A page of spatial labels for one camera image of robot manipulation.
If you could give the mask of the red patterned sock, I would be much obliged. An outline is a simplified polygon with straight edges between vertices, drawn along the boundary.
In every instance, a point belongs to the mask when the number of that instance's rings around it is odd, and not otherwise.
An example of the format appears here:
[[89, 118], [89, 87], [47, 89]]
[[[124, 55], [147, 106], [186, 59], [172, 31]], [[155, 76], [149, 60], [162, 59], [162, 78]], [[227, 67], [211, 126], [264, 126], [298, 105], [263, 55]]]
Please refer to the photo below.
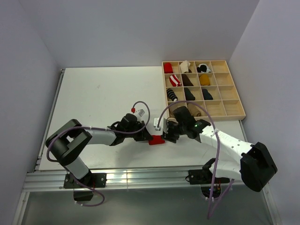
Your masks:
[[148, 141], [149, 145], [164, 144], [165, 140], [160, 135], [152, 135], [152, 139]]

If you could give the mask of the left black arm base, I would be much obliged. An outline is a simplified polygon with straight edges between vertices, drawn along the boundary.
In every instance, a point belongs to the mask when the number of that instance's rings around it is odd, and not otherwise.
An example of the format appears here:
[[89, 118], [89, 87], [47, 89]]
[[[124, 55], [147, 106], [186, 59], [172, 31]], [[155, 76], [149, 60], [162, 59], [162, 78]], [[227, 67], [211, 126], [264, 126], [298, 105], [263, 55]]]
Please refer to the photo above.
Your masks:
[[[73, 199], [75, 203], [85, 206], [94, 207], [104, 203], [105, 196], [96, 188], [105, 188], [106, 173], [92, 173], [88, 172], [83, 178], [78, 179], [72, 173], [65, 176], [63, 188], [73, 190]], [[100, 203], [89, 204], [95, 196], [102, 198]]]

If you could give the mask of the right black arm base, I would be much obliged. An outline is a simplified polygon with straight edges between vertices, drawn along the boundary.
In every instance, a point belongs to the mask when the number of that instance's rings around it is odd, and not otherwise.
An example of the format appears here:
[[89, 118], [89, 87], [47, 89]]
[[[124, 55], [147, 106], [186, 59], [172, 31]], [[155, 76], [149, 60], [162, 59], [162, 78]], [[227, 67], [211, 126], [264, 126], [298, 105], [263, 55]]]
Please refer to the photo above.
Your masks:
[[[201, 188], [202, 194], [209, 198], [212, 182], [212, 172], [209, 169], [188, 170], [188, 175], [185, 177], [185, 180], [190, 185], [209, 185]], [[215, 178], [212, 197], [218, 198], [222, 192], [221, 184], [227, 184], [229, 182], [229, 178]]]

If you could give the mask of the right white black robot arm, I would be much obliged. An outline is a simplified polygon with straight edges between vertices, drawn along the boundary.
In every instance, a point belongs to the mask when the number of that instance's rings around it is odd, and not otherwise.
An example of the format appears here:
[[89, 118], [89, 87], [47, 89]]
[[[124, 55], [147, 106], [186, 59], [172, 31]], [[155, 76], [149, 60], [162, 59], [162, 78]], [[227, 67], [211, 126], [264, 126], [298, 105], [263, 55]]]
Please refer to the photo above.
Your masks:
[[175, 109], [173, 114], [175, 121], [160, 119], [164, 124], [162, 139], [176, 143], [181, 135], [186, 135], [232, 158], [232, 161], [211, 158], [201, 169], [189, 171], [188, 181], [191, 185], [222, 184], [234, 179], [260, 192], [277, 173], [275, 162], [263, 143], [242, 141], [214, 128], [210, 122], [196, 120], [185, 106]]

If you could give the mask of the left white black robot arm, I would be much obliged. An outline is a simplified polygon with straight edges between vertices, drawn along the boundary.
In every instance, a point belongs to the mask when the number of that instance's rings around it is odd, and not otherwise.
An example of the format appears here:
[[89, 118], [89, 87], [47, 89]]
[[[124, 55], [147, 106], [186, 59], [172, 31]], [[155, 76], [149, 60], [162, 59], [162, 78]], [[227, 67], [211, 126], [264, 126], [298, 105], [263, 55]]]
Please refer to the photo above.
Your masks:
[[115, 146], [133, 138], [136, 142], [151, 141], [152, 135], [137, 113], [126, 114], [121, 121], [106, 128], [88, 128], [72, 119], [46, 140], [47, 153], [52, 153], [55, 160], [74, 175], [75, 183], [86, 187], [91, 183], [91, 172], [80, 159], [80, 154], [89, 144]]

